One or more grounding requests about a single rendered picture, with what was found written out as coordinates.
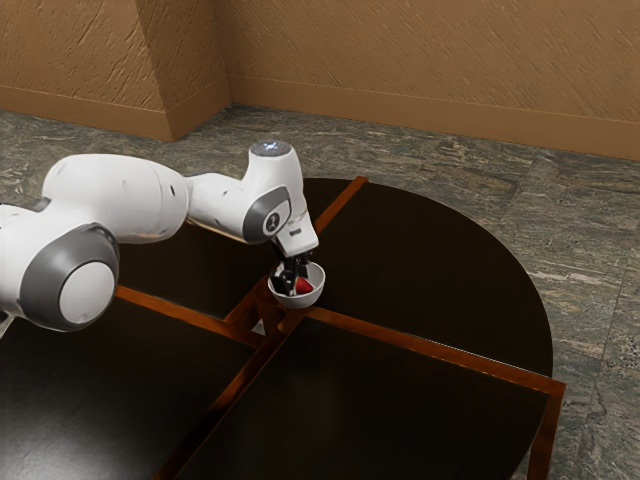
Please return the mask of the white bowl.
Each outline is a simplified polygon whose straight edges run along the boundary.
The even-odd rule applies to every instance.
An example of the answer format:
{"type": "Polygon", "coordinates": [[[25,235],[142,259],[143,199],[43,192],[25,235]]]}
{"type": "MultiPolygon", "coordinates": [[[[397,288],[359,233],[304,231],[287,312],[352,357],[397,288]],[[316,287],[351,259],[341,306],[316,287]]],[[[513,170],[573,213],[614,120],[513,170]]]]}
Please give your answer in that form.
{"type": "Polygon", "coordinates": [[[294,294],[280,294],[277,292],[277,275],[283,270],[282,263],[277,269],[269,276],[267,286],[274,298],[283,306],[290,309],[302,309],[313,305],[321,296],[326,280],[326,274],[324,269],[317,263],[310,262],[307,265],[307,274],[296,274],[298,277],[306,278],[313,286],[314,290],[311,293],[297,295],[294,294]]]}

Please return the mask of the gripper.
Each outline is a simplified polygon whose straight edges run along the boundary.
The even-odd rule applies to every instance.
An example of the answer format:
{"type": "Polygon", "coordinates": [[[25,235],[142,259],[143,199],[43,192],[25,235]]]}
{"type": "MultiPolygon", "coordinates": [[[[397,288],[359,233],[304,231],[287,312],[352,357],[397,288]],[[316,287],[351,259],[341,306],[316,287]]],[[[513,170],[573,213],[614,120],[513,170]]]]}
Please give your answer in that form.
{"type": "Polygon", "coordinates": [[[296,274],[307,274],[307,265],[310,263],[311,254],[311,251],[307,251],[290,257],[282,257],[283,270],[277,275],[278,293],[295,293],[296,274]]]}

